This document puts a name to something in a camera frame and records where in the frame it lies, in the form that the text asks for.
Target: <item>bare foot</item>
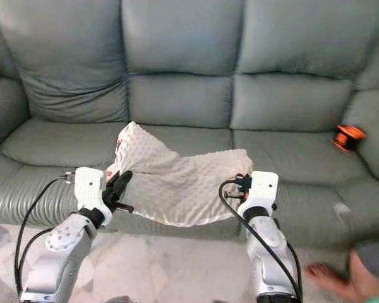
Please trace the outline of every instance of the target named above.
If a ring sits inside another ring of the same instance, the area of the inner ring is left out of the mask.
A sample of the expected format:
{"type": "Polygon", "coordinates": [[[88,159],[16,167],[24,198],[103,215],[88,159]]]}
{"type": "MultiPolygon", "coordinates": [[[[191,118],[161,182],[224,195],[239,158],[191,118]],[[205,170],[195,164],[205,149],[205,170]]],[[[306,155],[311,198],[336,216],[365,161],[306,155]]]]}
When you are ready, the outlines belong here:
{"type": "Polygon", "coordinates": [[[326,264],[311,264],[308,265],[304,271],[319,287],[328,290],[343,299],[353,302],[362,302],[351,283],[342,279],[326,264]]]}

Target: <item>orange object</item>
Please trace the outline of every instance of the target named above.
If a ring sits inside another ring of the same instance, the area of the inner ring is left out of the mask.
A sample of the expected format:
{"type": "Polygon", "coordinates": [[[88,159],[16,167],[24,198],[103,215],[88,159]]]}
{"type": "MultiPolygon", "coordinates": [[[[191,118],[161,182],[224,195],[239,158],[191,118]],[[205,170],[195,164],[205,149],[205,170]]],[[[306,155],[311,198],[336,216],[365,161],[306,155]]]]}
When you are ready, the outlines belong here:
{"type": "Polygon", "coordinates": [[[355,149],[359,140],[366,137],[365,133],[352,125],[338,125],[339,130],[333,139],[333,143],[341,150],[355,149]]]}

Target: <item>black cable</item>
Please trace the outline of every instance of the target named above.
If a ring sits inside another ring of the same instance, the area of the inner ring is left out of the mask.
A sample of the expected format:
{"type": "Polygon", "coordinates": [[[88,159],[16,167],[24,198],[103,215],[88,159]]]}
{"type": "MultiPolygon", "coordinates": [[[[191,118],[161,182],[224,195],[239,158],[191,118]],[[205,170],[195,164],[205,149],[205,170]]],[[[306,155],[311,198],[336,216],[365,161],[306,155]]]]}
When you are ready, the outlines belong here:
{"type": "Polygon", "coordinates": [[[24,267],[24,262],[25,262],[25,258],[27,256],[28,250],[30,249],[30,246],[41,235],[47,234],[48,232],[51,232],[52,230],[53,230],[53,228],[51,228],[51,229],[45,229],[45,230],[39,232],[38,234],[36,234],[35,236],[33,236],[31,238],[31,240],[29,240],[29,242],[26,244],[26,246],[24,248],[24,251],[23,251],[23,254],[21,256],[21,259],[20,259],[20,265],[18,266],[18,272],[19,272],[19,275],[20,275],[20,288],[21,289],[23,288],[22,286],[23,286],[23,267],[24,267]]]}
{"type": "Polygon", "coordinates": [[[37,205],[39,199],[44,195],[44,193],[47,191],[47,189],[49,188],[49,186],[51,186],[52,183],[54,183],[57,180],[65,180],[65,179],[66,179],[65,176],[59,176],[59,177],[56,177],[55,179],[53,179],[51,182],[49,182],[43,188],[43,190],[41,190],[41,192],[39,193],[39,195],[36,197],[36,199],[34,200],[34,202],[32,203],[32,205],[27,210],[27,213],[25,214],[23,223],[21,224],[20,232],[18,233],[18,239],[17,239],[16,249],[15,249],[15,257],[14,257],[14,278],[15,278],[15,284],[16,284],[17,294],[18,295],[21,294],[21,283],[20,283],[21,282],[21,278],[20,278],[20,272],[18,271],[18,261],[19,261],[19,257],[20,257],[21,240],[22,240],[22,237],[23,237],[25,225],[27,224],[27,220],[28,220],[28,218],[29,218],[32,210],[37,205]]]}
{"type": "Polygon", "coordinates": [[[291,251],[293,258],[296,263],[296,271],[298,272],[298,287],[299,287],[299,295],[301,296],[300,301],[303,301],[303,284],[302,284],[302,270],[301,270],[301,263],[299,262],[298,255],[296,254],[295,249],[290,245],[290,243],[287,243],[287,246],[289,250],[291,251]]]}
{"type": "Polygon", "coordinates": [[[286,266],[283,264],[283,262],[278,258],[278,256],[272,251],[271,247],[268,246],[268,244],[260,237],[260,235],[257,234],[257,232],[253,229],[253,227],[250,226],[249,223],[247,223],[238,213],[236,210],[231,207],[226,199],[223,197],[222,190],[223,187],[228,185],[228,184],[237,184],[239,185],[236,181],[234,180],[228,180],[223,182],[219,186],[219,198],[222,201],[222,203],[227,207],[227,209],[240,221],[241,224],[243,224],[244,227],[248,229],[249,232],[261,243],[261,245],[269,252],[271,257],[278,263],[278,265],[281,267],[281,269],[284,271],[286,276],[288,277],[289,281],[292,283],[292,287],[295,290],[296,297],[298,297],[299,301],[302,302],[302,295],[300,294],[299,287],[296,285],[295,280],[293,279],[291,273],[289,270],[286,268],[286,266]]]}

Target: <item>gray leather sofa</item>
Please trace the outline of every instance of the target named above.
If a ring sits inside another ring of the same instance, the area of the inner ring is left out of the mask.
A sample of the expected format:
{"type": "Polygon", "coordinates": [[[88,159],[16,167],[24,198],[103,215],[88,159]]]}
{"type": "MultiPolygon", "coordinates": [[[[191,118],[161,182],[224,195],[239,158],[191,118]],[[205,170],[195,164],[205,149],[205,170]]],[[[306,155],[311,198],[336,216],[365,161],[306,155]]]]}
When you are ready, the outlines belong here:
{"type": "MultiPolygon", "coordinates": [[[[379,235],[379,1],[0,0],[0,223],[80,166],[105,169],[136,121],[181,155],[245,148],[279,174],[295,244],[379,235]],[[334,147],[337,124],[368,135],[334,147]]],[[[31,224],[76,210],[48,190],[31,224]]],[[[188,229],[116,213],[112,229],[238,239],[234,220],[188,229]]]]}

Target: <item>floor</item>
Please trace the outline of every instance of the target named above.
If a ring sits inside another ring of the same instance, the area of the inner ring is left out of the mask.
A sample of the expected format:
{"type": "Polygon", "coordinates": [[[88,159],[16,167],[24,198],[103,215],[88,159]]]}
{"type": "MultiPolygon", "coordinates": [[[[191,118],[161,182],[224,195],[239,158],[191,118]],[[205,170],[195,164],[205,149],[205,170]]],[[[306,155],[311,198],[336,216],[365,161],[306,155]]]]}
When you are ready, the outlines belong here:
{"type": "MultiPolygon", "coordinates": [[[[29,239],[38,230],[27,228],[29,239]]],[[[18,302],[13,258],[18,227],[0,225],[0,302],[18,302]]],[[[28,254],[24,280],[44,239],[28,254]]],[[[326,261],[342,269],[346,252],[297,249],[302,264],[326,261]]],[[[244,244],[101,233],[84,260],[71,301],[103,303],[128,295],[137,303],[255,302],[244,244]]],[[[304,279],[305,302],[341,302],[304,279]]]]}

